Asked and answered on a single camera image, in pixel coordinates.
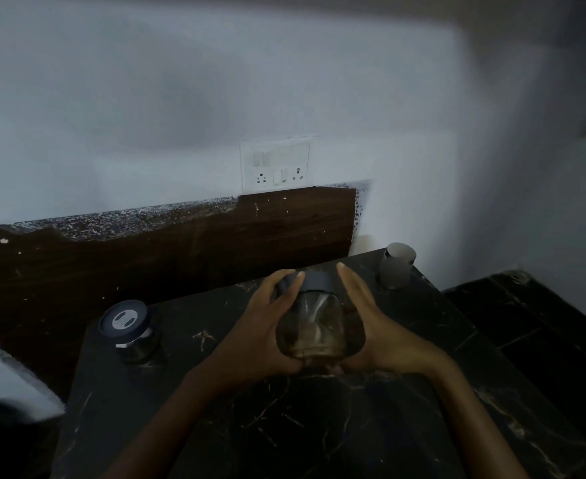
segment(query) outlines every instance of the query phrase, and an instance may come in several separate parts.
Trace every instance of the jar lid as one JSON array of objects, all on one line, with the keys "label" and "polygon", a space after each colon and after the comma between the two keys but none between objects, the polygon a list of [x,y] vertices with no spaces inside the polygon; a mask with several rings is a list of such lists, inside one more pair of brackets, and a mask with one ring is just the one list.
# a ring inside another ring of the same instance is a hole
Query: jar lid
[{"label": "jar lid", "polygon": [[[328,272],[324,271],[305,271],[304,282],[302,287],[299,288],[300,292],[307,292],[309,290],[318,290],[321,292],[330,292],[335,294],[335,286],[333,285],[333,279]],[[278,283],[278,293],[282,295],[286,292],[293,281],[295,280],[296,274],[290,274],[285,276]]]},{"label": "jar lid", "polygon": [[98,329],[109,338],[129,343],[147,330],[150,319],[146,304],[130,299],[111,306],[100,318]]}]

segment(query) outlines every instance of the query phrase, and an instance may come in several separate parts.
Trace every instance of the black marble countertop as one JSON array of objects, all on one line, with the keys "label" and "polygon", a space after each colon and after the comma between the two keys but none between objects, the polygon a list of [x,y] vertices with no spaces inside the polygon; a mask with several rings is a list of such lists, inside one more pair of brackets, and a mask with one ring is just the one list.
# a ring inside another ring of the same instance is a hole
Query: black marble countertop
[{"label": "black marble countertop", "polygon": [[[586,463],[578,431],[426,279],[385,290],[383,249],[343,259],[382,311],[453,356],[533,478],[562,478]],[[315,265],[333,274],[336,262]],[[126,365],[94,323],[87,329],[54,459],[53,478],[94,478],[137,434],[240,317],[259,281],[149,307],[162,348]],[[342,286],[347,330],[359,318]],[[220,397],[185,445],[171,477],[464,477],[437,397],[418,375],[331,376],[305,371]]]}]

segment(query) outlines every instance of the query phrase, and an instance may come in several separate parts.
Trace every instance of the electrical outlet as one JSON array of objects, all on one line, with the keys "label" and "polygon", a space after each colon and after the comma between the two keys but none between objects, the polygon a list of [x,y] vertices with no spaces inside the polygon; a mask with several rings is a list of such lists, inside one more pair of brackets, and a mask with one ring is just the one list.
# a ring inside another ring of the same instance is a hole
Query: electrical outlet
[{"label": "electrical outlet", "polygon": [[313,138],[243,141],[240,144],[242,193],[308,186]]}]

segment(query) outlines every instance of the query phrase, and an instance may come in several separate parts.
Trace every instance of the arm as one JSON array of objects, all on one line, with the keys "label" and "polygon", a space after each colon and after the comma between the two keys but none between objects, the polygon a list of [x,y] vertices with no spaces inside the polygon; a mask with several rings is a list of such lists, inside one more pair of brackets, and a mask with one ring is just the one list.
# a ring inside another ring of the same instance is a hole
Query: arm
[{"label": "arm", "polygon": [[185,375],[177,390],[102,479],[166,477],[194,423],[218,394],[267,376],[297,373],[302,368],[301,362],[281,354],[275,341],[275,327],[295,301],[304,273],[297,275],[283,296],[271,302],[275,285],[293,272],[284,269],[264,279],[229,334],[208,358]]},{"label": "arm", "polygon": [[360,276],[341,263],[338,273],[358,309],[366,333],[364,347],[347,358],[343,367],[423,374],[442,402],[470,477],[527,479],[525,470],[455,361],[440,348],[385,316]]}]

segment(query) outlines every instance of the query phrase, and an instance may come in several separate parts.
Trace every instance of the brown wooden panel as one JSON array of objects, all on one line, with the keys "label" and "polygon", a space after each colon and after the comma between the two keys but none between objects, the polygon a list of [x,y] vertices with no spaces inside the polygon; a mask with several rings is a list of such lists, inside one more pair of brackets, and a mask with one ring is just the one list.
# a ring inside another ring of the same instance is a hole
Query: brown wooden panel
[{"label": "brown wooden panel", "polygon": [[0,226],[0,348],[66,400],[85,327],[109,306],[345,257],[355,198],[301,188]]}]

